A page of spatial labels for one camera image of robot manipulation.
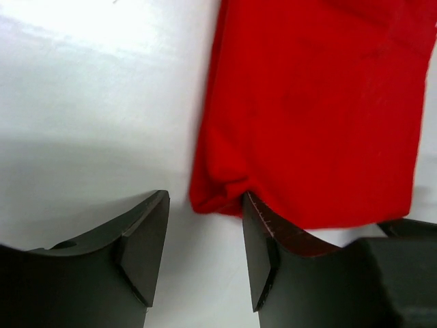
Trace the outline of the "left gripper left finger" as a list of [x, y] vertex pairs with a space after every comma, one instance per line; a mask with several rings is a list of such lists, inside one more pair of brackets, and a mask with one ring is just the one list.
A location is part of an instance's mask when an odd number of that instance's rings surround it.
[[2, 327], [142, 327], [169, 218], [159, 190], [50, 249], [1, 247]]

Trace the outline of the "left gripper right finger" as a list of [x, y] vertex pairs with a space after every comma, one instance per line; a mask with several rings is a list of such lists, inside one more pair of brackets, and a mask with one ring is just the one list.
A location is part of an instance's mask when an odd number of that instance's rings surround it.
[[338, 247], [276, 214], [252, 193], [243, 232], [261, 327], [435, 327], [436, 225], [380, 224], [381, 237]]

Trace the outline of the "red t-shirt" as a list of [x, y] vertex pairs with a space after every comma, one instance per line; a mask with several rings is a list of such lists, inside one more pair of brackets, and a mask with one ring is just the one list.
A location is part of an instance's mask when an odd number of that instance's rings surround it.
[[304, 229], [410, 212], [435, 1], [222, 1], [189, 199]]

